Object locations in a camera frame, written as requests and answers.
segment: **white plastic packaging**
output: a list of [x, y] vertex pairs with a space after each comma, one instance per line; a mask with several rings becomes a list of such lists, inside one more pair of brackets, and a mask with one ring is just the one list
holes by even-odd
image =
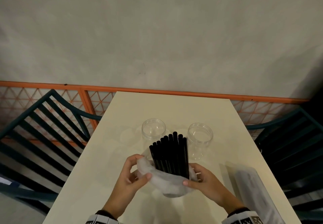
[[235, 179], [243, 203], [256, 211], [264, 224], [285, 224], [256, 169], [238, 165]]
[[[185, 177], [157, 170], [153, 165], [153, 161], [147, 160], [145, 157], [137, 160], [137, 169], [137, 177], [139, 178], [147, 173], [151, 173], [152, 177], [149, 182], [168, 198], [181, 197], [193, 191], [192, 188], [183, 185], [183, 181], [187, 180]], [[191, 166], [189, 166], [189, 173], [190, 180], [198, 181], [196, 173]]]

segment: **clear plastic container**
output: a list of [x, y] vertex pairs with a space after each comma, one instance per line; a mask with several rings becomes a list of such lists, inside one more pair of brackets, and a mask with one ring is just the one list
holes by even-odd
[[210, 127], [203, 123], [191, 124], [187, 132], [189, 158], [197, 160], [204, 156], [213, 138]]
[[156, 118], [146, 120], [141, 127], [141, 134], [146, 147], [160, 140], [165, 135], [165, 132], [165, 123]]

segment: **person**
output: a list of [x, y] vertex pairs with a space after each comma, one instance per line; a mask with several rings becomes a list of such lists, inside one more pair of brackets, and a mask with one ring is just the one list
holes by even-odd
[[[101, 210], [89, 217], [86, 224], [119, 223], [117, 219], [126, 210], [136, 192], [151, 178], [150, 173], [141, 179], [136, 177], [136, 171], [131, 173], [131, 168], [142, 157], [140, 154], [135, 154], [127, 158], [109, 199]], [[199, 182], [185, 180], [183, 185], [199, 190], [210, 200], [223, 207], [228, 213], [228, 217], [222, 224], [263, 224], [256, 212], [246, 208], [211, 171], [196, 163], [190, 165], [197, 173]]]

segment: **chair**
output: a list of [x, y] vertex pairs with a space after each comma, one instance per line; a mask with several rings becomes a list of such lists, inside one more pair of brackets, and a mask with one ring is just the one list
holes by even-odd
[[[62, 111], [58, 106], [61, 104], [65, 108], [69, 109], [76, 121], [79, 124], [79, 127]], [[55, 140], [57, 140], [63, 147], [65, 147], [73, 156], [78, 158], [81, 153], [76, 150], [67, 140], [62, 137], [62, 133], [58, 133], [53, 129], [37, 112], [41, 111], [42, 115], [46, 116], [53, 124], [55, 124], [72, 142], [74, 142], [80, 149], [84, 149], [85, 146], [77, 138], [77, 135], [80, 139], [88, 142], [90, 139], [90, 133], [85, 125], [82, 117], [100, 121], [101, 116], [89, 114], [84, 112], [69, 102], [67, 102], [63, 97], [61, 97], [55, 90], [50, 90], [46, 93], [41, 99], [34, 103], [30, 108], [24, 111], [18, 118], [12, 121], [3, 131], [0, 132], [0, 152], [10, 157], [14, 161], [24, 165], [30, 170], [34, 171], [43, 178], [51, 181], [59, 187], [63, 187], [65, 181], [49, 172], [48, 170], [42, 168], [38, 164], [34, 163], [23, 154], [17, 152], [10, 144], [5, 144], [1, 140], [5, 137], [9, 137], [12, 140], [16, 141], [19, 145], [23, 146], [27, 150], [31, 151], [33, 154], [38, 156], [40, 159], [48, 163], [50, 166], [64, 174], [69, 176], [71, 171], [60, 164], [58, 161], [53, 159], [35, 144], [26, 139], [21, 133], [17, 132], [17, 127], [23, 128], [26, 132], [34, 136], [38, 141], [40, 141], [46, 148], [54, 152], [58, 157], [66, 161], [69, 165], [75, 166], [76, 161], [68, 156], [64, 151], [57, 147], [51, 140], [44, 136], [39, 130], [35, 129], [30, 123], [26, 121], [27, 117], [35, 121], [44, 131], [51, 135]], [[71, 132], [63, 123], [69, 125], [74, 132]], [[38, 210], [43, 214], [47, 214], [50, 210], [48, 206], [43, 204], [41, 201], [54, 202], [58, 193], [52, 191], [51, 189], [39, 184], [38, 182], [22, 175], [21, 173], [9, 168], [8, 166], [0, 163], [0, 176], [4, 179], [7, 179], [13, 182], [10, 185], [0, 183], [0, 193], [3, 193], [11, 198], [14, 198], [24, 204], [29, 205], [30, 207]]]
[[[323, 189], [323, 126], [303, 108], [276, 120], [248, 125], [287, 198]], [[323, 199], [293, 206], [302, 223], [323, 223]]]

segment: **white table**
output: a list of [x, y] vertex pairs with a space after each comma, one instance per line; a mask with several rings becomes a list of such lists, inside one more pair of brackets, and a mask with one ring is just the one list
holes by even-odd
[[[234, 194], [230, 169], [254, 167], [286, 224], [300, 223], [268, 165], [228, 99], [117, 92], [62, 188], [44, 224], [83, 224], [107, 201], [126, 158], [144, 151], [141, 125], [163, 120], [186, 135], [202, 122], [214, 133], [207, 155], [197, 161]], [[149, 183], [137, 192], [119, 221], [134, 223], [221, 223], [225, 211], [198, 191], [166, 198]]]

